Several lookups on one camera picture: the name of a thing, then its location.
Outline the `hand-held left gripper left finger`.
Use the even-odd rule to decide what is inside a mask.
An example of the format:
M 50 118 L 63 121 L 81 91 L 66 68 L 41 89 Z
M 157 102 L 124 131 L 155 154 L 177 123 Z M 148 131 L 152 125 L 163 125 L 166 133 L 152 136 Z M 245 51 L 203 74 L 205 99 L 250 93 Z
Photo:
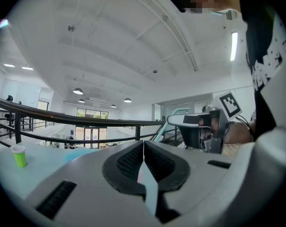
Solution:
M 45 178 L 26 202 L 48 226 L 161 227 L 138 183 L 143 142 L 79 156 Z

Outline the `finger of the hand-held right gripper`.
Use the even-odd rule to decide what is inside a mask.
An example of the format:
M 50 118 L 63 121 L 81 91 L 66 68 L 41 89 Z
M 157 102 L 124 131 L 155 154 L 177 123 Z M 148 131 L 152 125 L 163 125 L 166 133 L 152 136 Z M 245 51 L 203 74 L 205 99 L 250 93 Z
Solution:
M 211 116 L 210 113 L 200 114 L 176 114 L 168 117 L 168 123 L 176 126 L 182 136 L 183 142 L 187 147 L 195 149 L 207 149 L 204 141 L 200 139 L 199 117 Z

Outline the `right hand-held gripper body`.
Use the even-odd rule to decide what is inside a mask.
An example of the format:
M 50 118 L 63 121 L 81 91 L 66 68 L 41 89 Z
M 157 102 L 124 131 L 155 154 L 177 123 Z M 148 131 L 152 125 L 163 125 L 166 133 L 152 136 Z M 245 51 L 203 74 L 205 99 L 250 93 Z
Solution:
M 230 122 L 242 113 L 239 103 L 231 91 L 222 93 L 214 98 L 212 103 L 205 107 L 203 113 L 210 113 L 218 119 L 217 132 L 211 138 L 205 139 L 207 149 L 199 149 L 205 153 L 221 154 L 224 137 L 227 134 Z

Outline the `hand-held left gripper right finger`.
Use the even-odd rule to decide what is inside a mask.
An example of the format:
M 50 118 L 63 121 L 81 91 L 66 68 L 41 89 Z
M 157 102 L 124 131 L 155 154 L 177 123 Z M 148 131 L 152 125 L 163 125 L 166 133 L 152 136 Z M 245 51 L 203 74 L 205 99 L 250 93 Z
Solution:
M 237 227 L 264 205 L 264 148 L 250 143 L 234 157 L 145 142 L 144 159 L 156 170 L 160 218 L 144 227 Z

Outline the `person's right forearm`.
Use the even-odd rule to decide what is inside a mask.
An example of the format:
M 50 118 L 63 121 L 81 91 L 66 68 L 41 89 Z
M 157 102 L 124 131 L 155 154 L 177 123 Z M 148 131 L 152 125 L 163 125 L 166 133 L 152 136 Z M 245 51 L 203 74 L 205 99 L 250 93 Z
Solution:
M 246 144 L 254 141 L 249 128 L 241 122 L 230 122 L 230 127 L 224 137 L 225 144 Z

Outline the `green paper cup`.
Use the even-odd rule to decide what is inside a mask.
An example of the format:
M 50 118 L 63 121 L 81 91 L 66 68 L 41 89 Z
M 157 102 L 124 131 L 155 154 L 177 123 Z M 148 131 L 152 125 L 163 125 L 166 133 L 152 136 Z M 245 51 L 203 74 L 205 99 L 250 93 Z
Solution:
M 14 158 L 16 160 L 17 165 L 20 168 L 24 168 L 26 167 L 26 155 L 25 155 L 25 151 L 26 148 L 24 146 L 20 146 L 20 145 L 15 145 L 13 147 L 11 147 L 11 150 L 13 152 Z

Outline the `person's right hand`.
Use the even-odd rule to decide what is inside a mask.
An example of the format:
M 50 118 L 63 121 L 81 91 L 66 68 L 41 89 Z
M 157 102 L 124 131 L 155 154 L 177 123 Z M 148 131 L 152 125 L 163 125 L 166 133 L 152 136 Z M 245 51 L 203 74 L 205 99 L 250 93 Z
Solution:
M 214 116 L 200 116 L 198 124 L 201 140 L 209 139 L 217 132 L 218 119 Z

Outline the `glass entrance door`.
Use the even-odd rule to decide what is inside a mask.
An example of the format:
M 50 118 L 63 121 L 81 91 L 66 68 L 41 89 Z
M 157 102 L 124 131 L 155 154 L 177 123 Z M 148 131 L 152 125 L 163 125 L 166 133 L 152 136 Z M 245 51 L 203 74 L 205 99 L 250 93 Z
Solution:
M 107 128 L 87 128 L 87 127 L 75 127 L 75 140 L 106 140 Z M 105 148 L 106 143 L 81 143 L 76 147 L 85 148 Z

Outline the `long ceiling tube light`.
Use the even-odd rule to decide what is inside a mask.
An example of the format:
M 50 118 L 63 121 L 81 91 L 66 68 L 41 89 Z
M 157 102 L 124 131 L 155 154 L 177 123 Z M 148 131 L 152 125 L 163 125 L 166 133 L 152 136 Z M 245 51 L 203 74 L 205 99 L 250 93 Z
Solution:
M 238 44 L 238 32 L 232 32 L 232 48 L 231 48 L 230 62 L 235 60 L 237 52 L 237 44 Z

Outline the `black and white shirt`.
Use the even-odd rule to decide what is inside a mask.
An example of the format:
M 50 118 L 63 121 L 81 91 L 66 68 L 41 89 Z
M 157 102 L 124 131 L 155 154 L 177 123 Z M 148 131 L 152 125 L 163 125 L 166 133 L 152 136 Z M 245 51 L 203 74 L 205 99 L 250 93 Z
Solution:
M 253 139 L 257 140 L 277 125 L 262 91 L 286 66 L 286 0 L 239 1 L 247 25 L 246 60 L 255 99 Z

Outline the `black metal railing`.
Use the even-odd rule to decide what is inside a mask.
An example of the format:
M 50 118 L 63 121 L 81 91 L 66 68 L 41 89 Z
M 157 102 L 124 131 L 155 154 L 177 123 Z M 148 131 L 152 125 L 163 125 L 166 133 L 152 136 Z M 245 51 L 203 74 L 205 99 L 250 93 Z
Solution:
M 45 111 L 35 109 L 12 103 L 7 100 L 0 99 L 0 108 L 9 114 L 9 123 L 13 120 L 14 126 L 7 126 L 0 123 L 0 129 L 7 129 L 9 135 L 15 134 L 16 143 L 21 142 L 21 136 L 33 138 L 36 140 L 44 140 L 49 142 L 66 143 L 66 144 L 81 144 L 81 143 L 119 143 L 130 140 L 141 140 L 143 138 L 150 137 L 151 141 L 154 141 L 158 132 L 161 130 L 165 122 L 159 121 L 133 121 L 133 120 L 105 120 L 95 118 L 85 118 L 65 115 L 62 113 L 56 113 L 51 111 Z M 27 116 L 29 119 L 39 119 L 50 124 L 66 124 L 74 126 L 88 126 L 89 128 L 104 128 L 104 127 L 134 127 L 135 135 L 129 138 L 109 139 L 109 140 L 65 140 L 54 137 L 46 137 L 41 135 L 32 134 L 21 129 L 21 120 L 23 116 Z

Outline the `window with green view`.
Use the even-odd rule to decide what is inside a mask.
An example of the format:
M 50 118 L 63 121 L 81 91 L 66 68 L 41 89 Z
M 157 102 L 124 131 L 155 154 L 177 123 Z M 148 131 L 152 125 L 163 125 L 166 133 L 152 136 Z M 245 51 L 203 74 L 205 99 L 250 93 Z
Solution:
M 77 108 L 77 117 L 108 119 L 108 112 Z

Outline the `ceiling air vent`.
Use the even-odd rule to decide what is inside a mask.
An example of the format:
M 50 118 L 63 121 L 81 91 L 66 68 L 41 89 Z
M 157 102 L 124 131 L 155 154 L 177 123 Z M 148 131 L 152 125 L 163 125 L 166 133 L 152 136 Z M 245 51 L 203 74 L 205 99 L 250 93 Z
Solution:
M 237 20 L 238 19 L 238 13 L 234 10 L 228 10 L 226 13 L 226 19 L 227 20 Z

